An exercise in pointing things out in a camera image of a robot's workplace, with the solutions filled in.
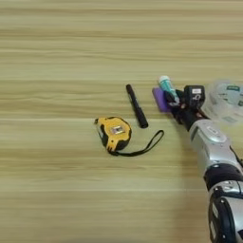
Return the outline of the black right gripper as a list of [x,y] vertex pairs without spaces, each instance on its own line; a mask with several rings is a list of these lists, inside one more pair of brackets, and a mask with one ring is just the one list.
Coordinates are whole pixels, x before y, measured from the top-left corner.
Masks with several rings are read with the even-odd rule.
[[208,120],[208,117],[198,107],[192,107],[185,103],[184,91],[176,89],[176,92],[179,103],[176,102],[176,98],[169,91],[164,91],[164,97],[173,117],[179,124],[182,124],[189,131],[195,122]]

